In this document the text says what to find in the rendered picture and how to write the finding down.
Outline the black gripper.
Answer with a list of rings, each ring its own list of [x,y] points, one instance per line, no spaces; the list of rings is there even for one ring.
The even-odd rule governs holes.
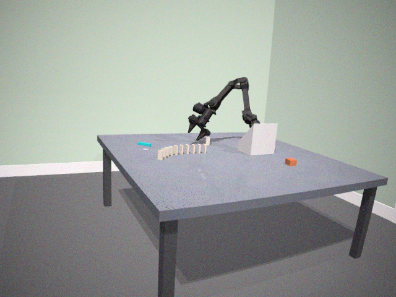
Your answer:
[[[188,117],[188,120],[189,120],[188,133],[190,133],[196,125],[198,125],[201,128],[200,134],[198,135],[196,141],[198,141],[199,139],[201,139],[205,136],[210,135],[210,131],[205,128],[207,122],[209,122],[209,118],[204,114],[200,115],[199,117],[200,117],[199,119],[197,119],[195,116]]]

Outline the small orange block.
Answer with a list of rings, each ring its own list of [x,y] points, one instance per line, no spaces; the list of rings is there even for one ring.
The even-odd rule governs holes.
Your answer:
[[[285,159],[285,164],[290,165],[290,166],[295,166],[297,163],[297,160],[294,160],[292,158],[286,158]]]

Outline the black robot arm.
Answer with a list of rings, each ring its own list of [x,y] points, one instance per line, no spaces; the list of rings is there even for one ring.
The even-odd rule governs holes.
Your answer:
[[[238,83],[240,83],[240,85],[238,85]],[[216,97],[205,102],[204,104],[201,104],[200,102],[196,103],[193,106],[193,111],[199,114],[204,114],[210,119],[213,114],[216,115],[216,110],[218,110],[221,102],[226,98],[232,89],[241,89],[243,92],[244,111],[241,111],[243,121],[246,124],[249,124],[249,128],[253,124],[260,123],[260,121],[257,120],[257,115],[251,113],[248,94],[249,81],[247,77],[237,78],[228,82],[225,88]]]

